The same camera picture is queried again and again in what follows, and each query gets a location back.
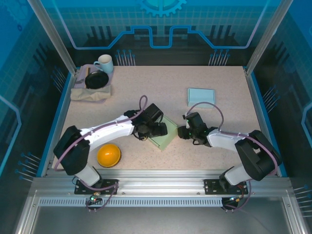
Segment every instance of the white mug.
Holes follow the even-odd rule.
[[[93,65],[107,74],[112,73],[114,70],[113,60],[110,55],[101,55]]]

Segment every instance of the yellow bowl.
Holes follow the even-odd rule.
[[[120,159],[120,148],[113,144],[103,145],[97,153],[97,162],[102,167],[114,167]]]

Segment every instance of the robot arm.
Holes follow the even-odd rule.
[[[132,134],[139,140],[144,140],[148,137],[167,135],[166,124],[160,123],[159,121],[162,119],[163,113],[155,104],[152,103],[138,117],[130,120],[129,118],[133,117],[137,112],[136,110],[127,111],[113,121],[91,128],[80,130],[77,129],[76,126],[67,128],[54,148],[53,152],[57,158],[60,158],[68,146],[79,137],[103,126],[103,128],[93,133],[91,132],[89,136],[81,140],[61,161],[67,175],[75,175],[88,186],[96,186],[96,183],[101,180],[101,177],[98,172],[87,163],[90,151],[113,139]]]
[[[226,170],[220,176],[219,182],[224,191],[250,179],[260,181],[274,170],[275,165],[271,157],[251,140],[239,136],[239,134],[223,132],[216,127],[207,128],[197,112],[183,116],[183,118],[186,120],[186,126],[178,128],[180,138],[191,138],[194,145],[220,147],[238,153],[242,163]],[[277,165],[282,163],[281,156],[260,131],[254,130],[246,135],[267,148],[275,158]]]

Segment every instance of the gear logo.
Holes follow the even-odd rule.
[[[27,0],[0,0],[0,6],[5,6],[11,17],[18,23],[27,19]]]
[[[162,17],[175,14],[177,9],[181,10],[186,0],[137,0],[137,2],[141,10],[145,10],[147,14],[152,13],[154,17],[156,15]]]

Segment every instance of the tabletop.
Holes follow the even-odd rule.
[[[215,103],[224,114],[224,131],[249,133],[260,129],[241,66],[116,66],[111,85],[112,96],[104,103],[71,101],[62,133],[72,125],[78,129],[90,128],[138,109],[142,95],[148,96],[148,105],[155,103],[178,126],[185,125],[182,115],[189,110],[188,88],[215,90]],[[195,111],[207,127],[219,126],[221,116],[215,108],[194,108]],[[164,151],[134,136],[124,136],[111,143],[122,151],[121,161],[113,169],[225,170],[240,163],[235,152],[194,146],[192,140],[178,136]],[[103,169],[96,159],[99,148],[90,152],[88,163]]]

